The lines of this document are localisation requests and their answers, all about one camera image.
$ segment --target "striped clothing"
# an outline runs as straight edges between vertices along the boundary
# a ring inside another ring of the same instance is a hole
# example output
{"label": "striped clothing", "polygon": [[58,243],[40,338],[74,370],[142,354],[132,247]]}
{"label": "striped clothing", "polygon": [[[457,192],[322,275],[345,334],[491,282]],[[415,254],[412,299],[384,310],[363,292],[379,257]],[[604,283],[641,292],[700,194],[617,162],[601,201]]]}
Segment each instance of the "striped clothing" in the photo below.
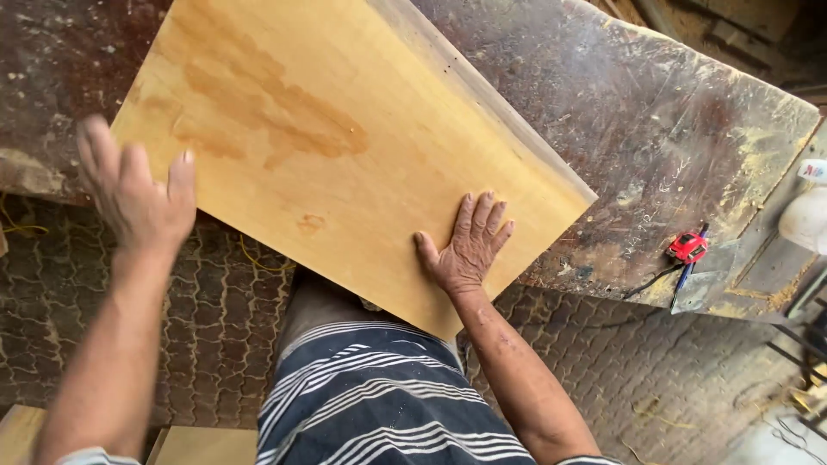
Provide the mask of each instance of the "striped clothing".
{"label": "striped clothing", "polygon": [[534,463],[451,347],[405,324],[312,329],[284,350],[276,379],[261,407],[256,465]]}

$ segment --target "forearm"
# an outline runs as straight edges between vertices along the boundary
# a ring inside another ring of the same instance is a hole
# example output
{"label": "forearm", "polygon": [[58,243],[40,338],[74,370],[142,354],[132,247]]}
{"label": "forearm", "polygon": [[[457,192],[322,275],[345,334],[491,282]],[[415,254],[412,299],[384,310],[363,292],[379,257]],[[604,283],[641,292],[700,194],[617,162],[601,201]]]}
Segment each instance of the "forearm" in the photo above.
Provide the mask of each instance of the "forearm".
{"label": "forearm", "polygon": [[451,296],[503,415],[539,463],[599,455],[580,412],[482,289]]}
{"label": "forearm", "polygon": [[49,408],[35,463],[93,446],[127,457],[141,453],[173,259],[116,254],[111,286]]}

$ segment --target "blue pen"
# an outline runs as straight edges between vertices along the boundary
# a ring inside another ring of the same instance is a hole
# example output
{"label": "blue pen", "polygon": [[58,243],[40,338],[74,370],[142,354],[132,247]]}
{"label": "blue pen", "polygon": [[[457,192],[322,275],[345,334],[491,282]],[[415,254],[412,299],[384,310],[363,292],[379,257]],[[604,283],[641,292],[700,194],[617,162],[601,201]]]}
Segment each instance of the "blue pen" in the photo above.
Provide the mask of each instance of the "blue pen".
{"label": "blue pen", "polygon": [[[706,238],[706,234],[710,231],[710,224],[704,223],[704,227],[700,229],[699,236]],[[677,285],[675,286],[675,296],[672,297],[672,305],[669,306],[670,309],[675,307],[675,300],[677,300],[677,291],[681,290],[684,284],[686,284],[686,278],[692,274],[692,268],[695,268],[695,263],[692,262],[689,265],[683,267],[683,272],[681,273],[681,278],[677,280]]]}

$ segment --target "worn table surface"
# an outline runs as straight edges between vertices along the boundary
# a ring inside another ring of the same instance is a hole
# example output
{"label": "worn table surface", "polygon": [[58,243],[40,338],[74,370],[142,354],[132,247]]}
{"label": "worn table surface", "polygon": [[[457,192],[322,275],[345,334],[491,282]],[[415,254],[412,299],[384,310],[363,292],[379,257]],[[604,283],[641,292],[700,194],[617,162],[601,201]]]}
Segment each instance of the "worn table surface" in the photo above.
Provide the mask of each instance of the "worn table surface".
{"label": "worn table surface", "polygon": [[[170,4],[0,6],[0,190],[88,202],[74,121],[114,118]],[[600,196],[526,284],[619,298],[668,266],[678,233],[705,220],[712,242],[738,237],[819,121],[808,103],[580,0],[414,4]],[[639,299],[671,297],[664,281]]]}

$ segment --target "white plastic container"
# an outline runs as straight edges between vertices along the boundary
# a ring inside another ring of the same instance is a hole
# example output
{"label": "white plastic container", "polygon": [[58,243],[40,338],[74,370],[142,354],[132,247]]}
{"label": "white plastic container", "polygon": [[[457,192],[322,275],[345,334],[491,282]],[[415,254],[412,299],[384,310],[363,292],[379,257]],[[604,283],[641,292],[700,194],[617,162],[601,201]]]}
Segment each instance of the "white plastic container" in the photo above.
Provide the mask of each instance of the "white plastic container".
{"label": "white plastic container", "polygon": [[[804,160],[798,175],[827,184],[827,160]],[[816,186],[787,205],[778,222],[785,239],[821,255],[827,254],[827,187]]]}

